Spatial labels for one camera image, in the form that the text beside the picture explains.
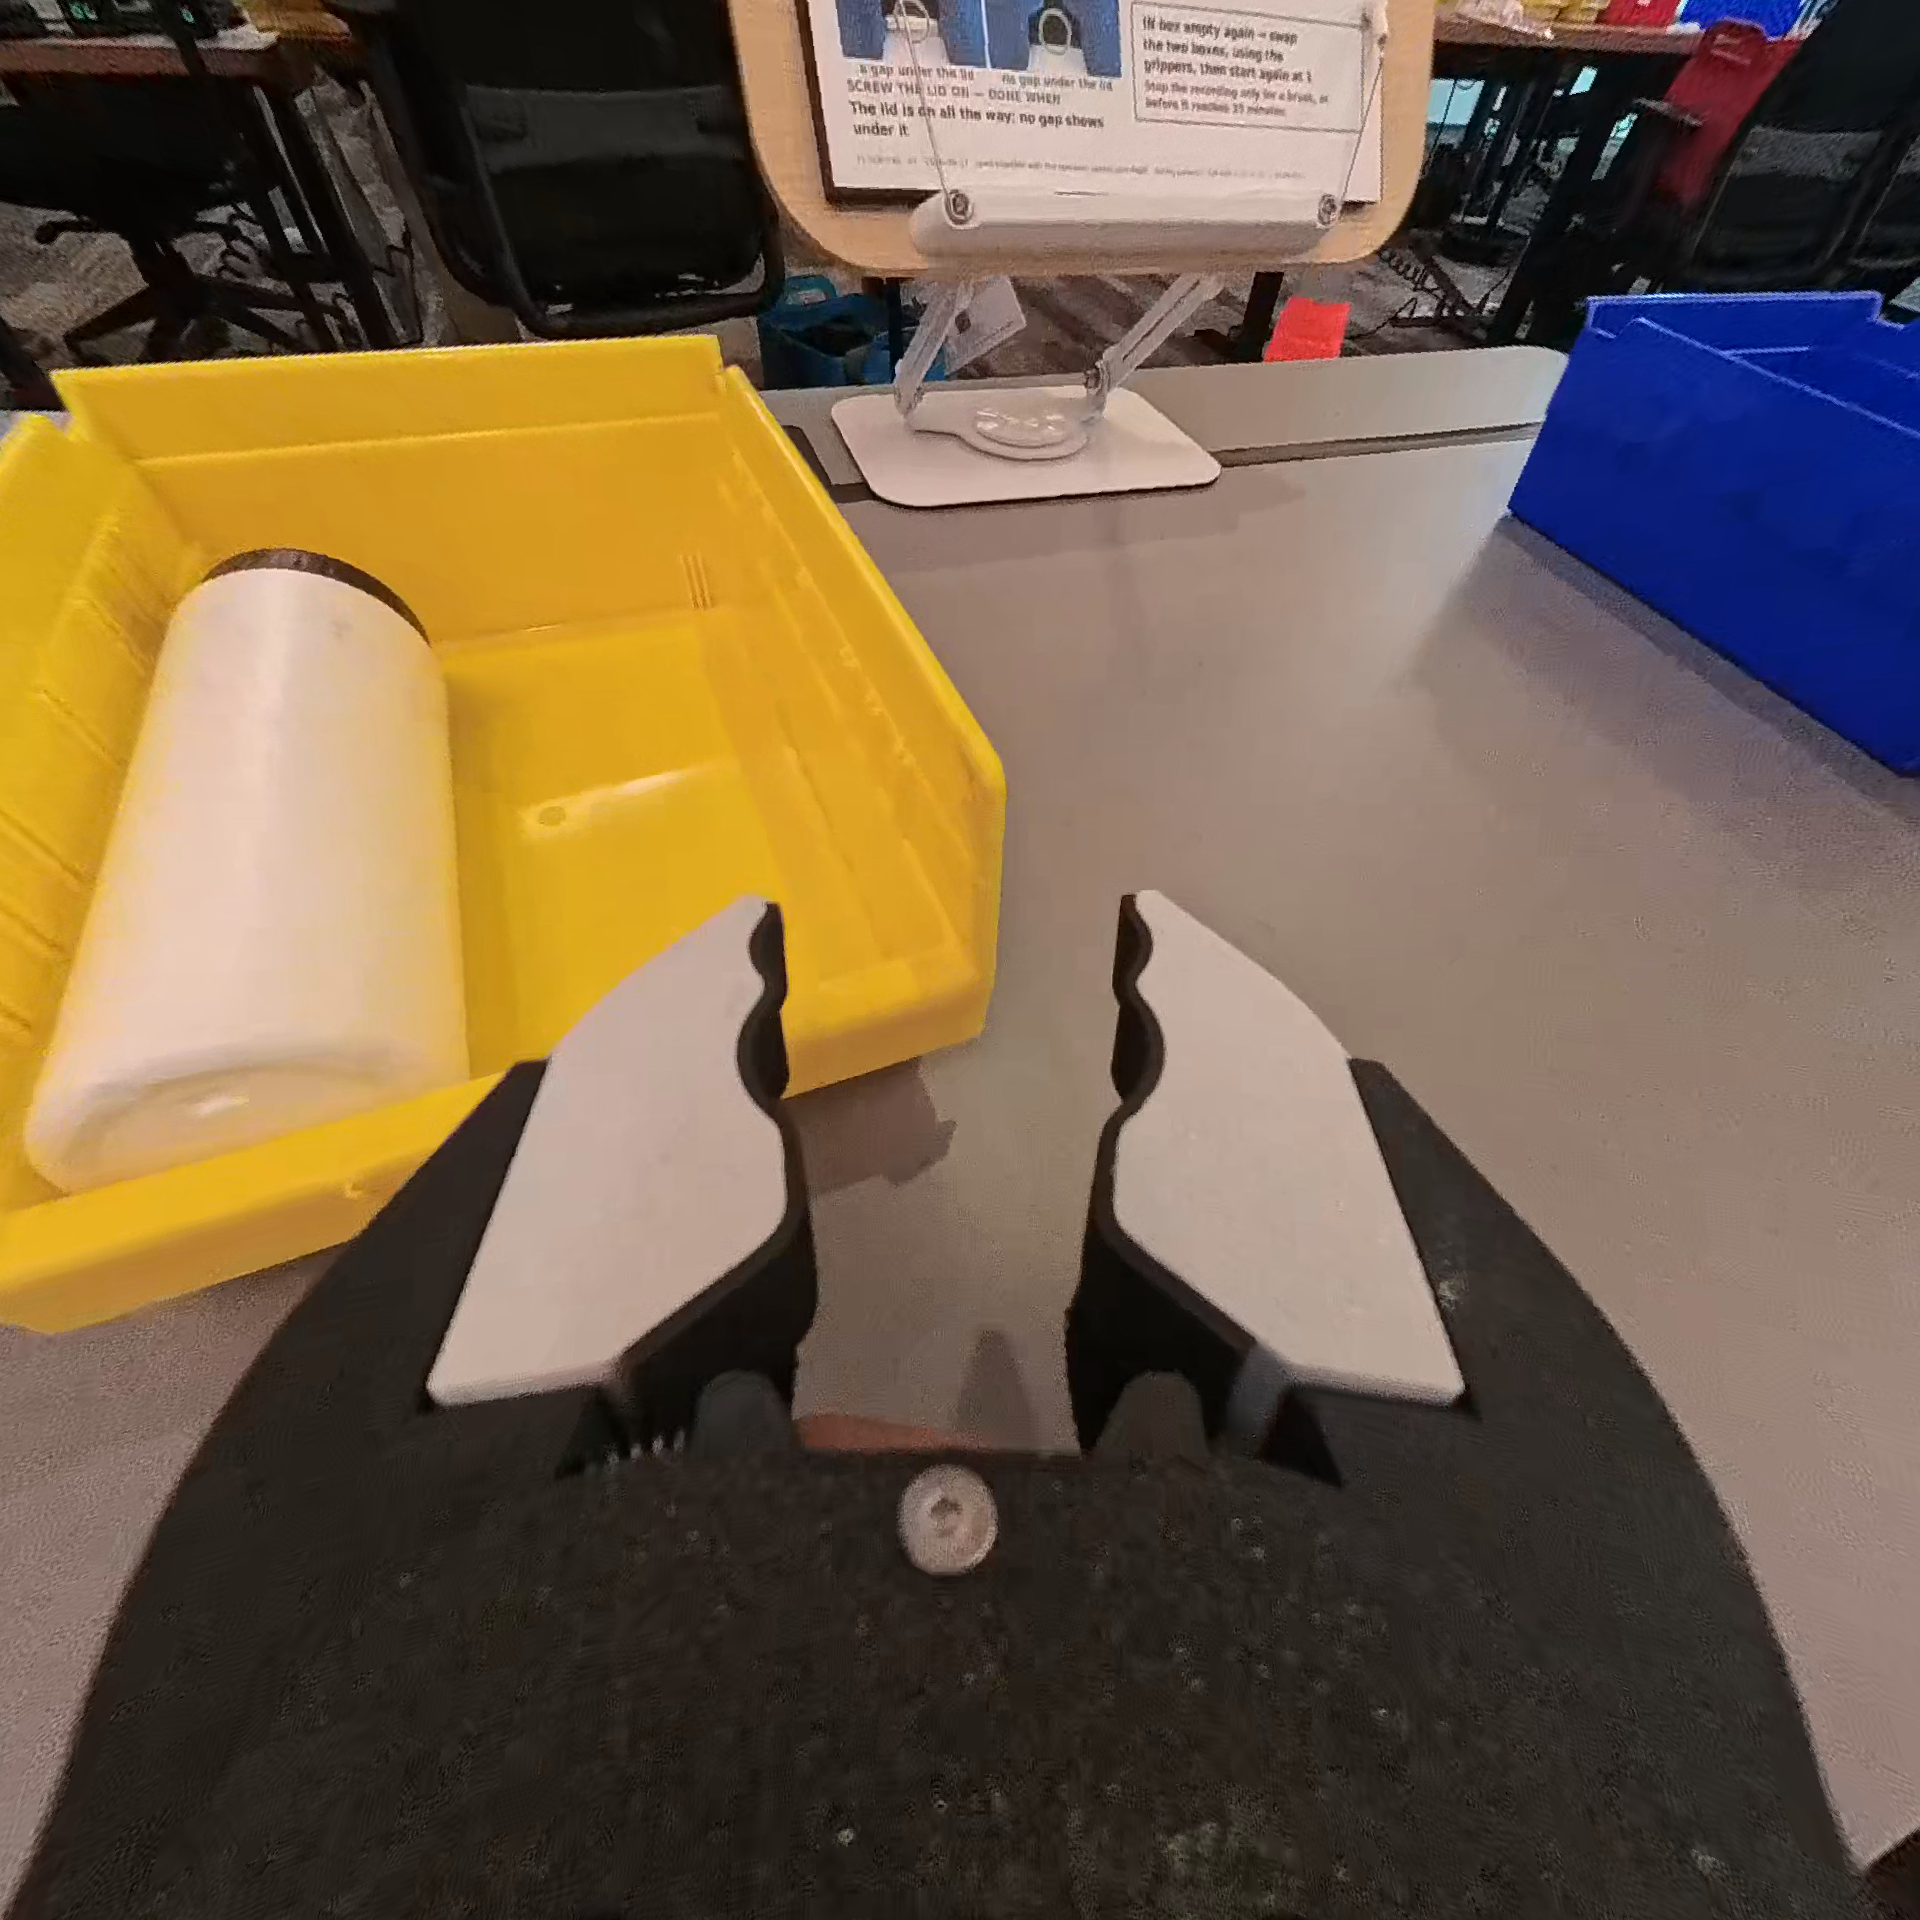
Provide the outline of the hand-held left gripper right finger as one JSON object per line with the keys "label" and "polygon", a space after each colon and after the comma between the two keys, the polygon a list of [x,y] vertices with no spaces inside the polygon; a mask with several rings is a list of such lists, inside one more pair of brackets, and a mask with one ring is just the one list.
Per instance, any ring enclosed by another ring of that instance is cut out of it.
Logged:
{"label": "hand-held left gripper right finger", "polygon": [[1352,1049],[1163,888],[1109,927],[1109,1123],[1067,1317],[1096,1447],[1171,1374],[1203,1447],[1325,1447],[1320,1401],[1468,1408]]}

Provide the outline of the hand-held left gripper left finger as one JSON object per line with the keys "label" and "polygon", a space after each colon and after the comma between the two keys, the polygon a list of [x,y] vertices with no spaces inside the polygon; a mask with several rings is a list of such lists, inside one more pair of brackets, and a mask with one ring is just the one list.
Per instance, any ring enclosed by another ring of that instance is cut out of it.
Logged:
{"label": "hand-held left gripper left finger", "polygon": [[582,1381],[621,1446],[803,1446],[819,1224],[785,993],[785,907],[735,901],[548,1054],[434,1408]]}

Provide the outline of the white plastic bottle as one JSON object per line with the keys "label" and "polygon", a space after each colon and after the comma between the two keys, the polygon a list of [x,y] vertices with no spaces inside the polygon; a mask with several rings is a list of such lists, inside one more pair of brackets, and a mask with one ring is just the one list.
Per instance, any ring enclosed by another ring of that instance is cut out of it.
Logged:
{"label": "white plastic bottle", "polygon": [[190,587],[22,1101],[57,1197],[470,1077],[434,652],[351,587]]}

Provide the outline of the yellow plastic bin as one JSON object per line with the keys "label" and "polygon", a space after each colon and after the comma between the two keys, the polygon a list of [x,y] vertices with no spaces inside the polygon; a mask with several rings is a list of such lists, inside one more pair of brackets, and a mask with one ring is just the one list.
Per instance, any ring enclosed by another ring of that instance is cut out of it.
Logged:
{"label": "yellow plastic bin", "polygon": [[[57,370],[0,436],[0,1327],[64,1335],[374,1224],[513,1063],[735,901],[785,907],[791,1099],[964,1049],[1004,763],[706,342]],[[452,702],[470,1073],[359,1123],[57,1197],[57,1034],[175,599],[349,558]]]}

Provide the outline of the blue plastic bin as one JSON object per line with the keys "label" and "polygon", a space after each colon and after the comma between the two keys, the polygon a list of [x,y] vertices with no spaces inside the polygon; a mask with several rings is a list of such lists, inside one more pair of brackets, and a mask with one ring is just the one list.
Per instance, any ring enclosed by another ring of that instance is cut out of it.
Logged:
{"label": "blue plastic bin", "polygon": [[1903,320],[1869,289],[1774,289],[1774,297],[1594,297],[1582,342],[1622,342],[1633,320],[1653,320],[1713,358],[1811,358],[1811,346],[1891,346]]}
{"label": "blue plastic bin", "polygon": [[1920,332],[1713,358],[1653,320],[1576,346],[1508,516],[1920,773]]}

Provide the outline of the hanging printed tag sheet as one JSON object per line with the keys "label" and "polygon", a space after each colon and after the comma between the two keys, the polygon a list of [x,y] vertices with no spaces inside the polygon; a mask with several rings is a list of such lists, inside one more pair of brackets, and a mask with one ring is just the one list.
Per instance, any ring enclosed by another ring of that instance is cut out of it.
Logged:
{"label": "hanging printed tag sheet", "polygon": [[950,346],[940,346],[950,377],[972,370],[982,358],[1014,346],[1018,320],[1030,310],[1018,310],[1018,289],[1004,272],[972,277],[958,320],[950,320]]}

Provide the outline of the instruction sheet on stand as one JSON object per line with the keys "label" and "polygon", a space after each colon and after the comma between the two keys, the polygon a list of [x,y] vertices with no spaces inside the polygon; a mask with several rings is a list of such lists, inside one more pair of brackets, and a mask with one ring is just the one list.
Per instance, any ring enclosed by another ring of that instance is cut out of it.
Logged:
{"label": "instruction sheet on stand", "polygon": [[[785,225],[873,277],[918,277],[920,320],[891,391],[831,405],[856,474],[899,513],[1069,506],[1069,495],[1191,495],[1217,465],[1163,417],[1129,377],[1240,277],[1278,260],[1378,252],[1414,191],[1436,0],[1387,0],[1387,161],[1378,196],[1346,191],[931,191],[841,209],[822,191],[805,42],[791,0],[735,0],[735,57],[760,174]],[[931,377],[972,277],[1163,272],[1163,297],[1055,391]]]}

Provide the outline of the black office chair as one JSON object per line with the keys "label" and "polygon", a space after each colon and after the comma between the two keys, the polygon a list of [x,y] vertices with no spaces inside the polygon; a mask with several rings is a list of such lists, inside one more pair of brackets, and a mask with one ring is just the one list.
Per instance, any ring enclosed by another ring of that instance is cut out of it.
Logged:
{"label": "black office chair", "polygon": [[136,245],[139,289],[64,332],[71,365],[106,365],[97,346],[125,332],[146,332],[139,365],[205,358],[227,332],[280,358],[338,346],[322,297],[238,289],[178,252],[178,238],[238,238],[238,225],[218,225],[221,209],[252,214],[251,156],[190,86],[14,73],[0,94],[0,196],[48,214],[44,245],[64,234]]}
{"label": "black office chair", "polygon": [[1678,289],[1869,289],[1920,272],[1920,28],[1818,14],[1737,126],[1689,234]]}
{"label": "black office chair", "polygon": [[529,342],[785,297],[726,0],[377,0],[351,37],[445,272]]}

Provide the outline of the printed instruction sheet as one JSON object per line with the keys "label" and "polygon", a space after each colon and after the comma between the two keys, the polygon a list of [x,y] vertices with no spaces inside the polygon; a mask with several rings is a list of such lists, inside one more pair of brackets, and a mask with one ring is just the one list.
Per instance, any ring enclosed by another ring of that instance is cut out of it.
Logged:
{"label": "printed instruction sheet", "polygon": [[822,191],[1378,196],[1387,0],[803,0]]}

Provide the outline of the red office chair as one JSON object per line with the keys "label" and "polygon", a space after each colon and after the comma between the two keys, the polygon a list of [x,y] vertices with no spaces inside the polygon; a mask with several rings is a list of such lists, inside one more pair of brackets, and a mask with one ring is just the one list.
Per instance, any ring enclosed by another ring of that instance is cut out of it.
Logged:
{"label": "red office chair", "polygon": [[1666,97],[1648,97],[1622,143],[1653,209],[1689,214],[1713,191],[1713,161],[1730,156],[1760,94],[1790,73],[1790,57],[1793,57],[1793,37],[1760,37],[1746,14],[1713,14],[1699,37]]}

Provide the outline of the brown wooden table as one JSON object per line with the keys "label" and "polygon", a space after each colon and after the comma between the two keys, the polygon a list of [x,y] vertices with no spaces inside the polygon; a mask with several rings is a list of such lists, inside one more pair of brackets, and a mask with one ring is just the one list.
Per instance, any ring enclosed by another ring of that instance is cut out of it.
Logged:
{"label": "brown wooden table", "polygon": [[1436,14],[1414,214],[1440,320],[1468,346],[1520,346],[1547,245],[1608,182],[1622,130],[1678,73],[1699,28],[1501,28],[1493,10]]}
{"label": "brown wooden table", "polygon": [[374,214],[331,116],[322,73],[280,37],[221,28],[205,37],[205,0],[146,10],[160,37],[10,37],[0,73],[92,73],[92,86],[190,86],[251,156],[252,214],[238,238],[178,238],[194,272],[221,272],[238,289],[307,289],[322,297],[322,320],[338,332],[338,358],[351,346],[421,346],[421,297],[409,297],[409,245]]}

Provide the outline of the row of coloured storage bins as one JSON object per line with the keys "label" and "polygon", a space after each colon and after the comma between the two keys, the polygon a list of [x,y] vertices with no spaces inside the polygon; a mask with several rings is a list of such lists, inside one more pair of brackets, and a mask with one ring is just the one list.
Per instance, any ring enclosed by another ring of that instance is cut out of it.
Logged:
{"label": "row of coloured storage bins", "polygon": [[1486,0],[1486,10],[1501,28],[1622,28],[1622,37],[1760,28],[1780,42],[1811,0]]}

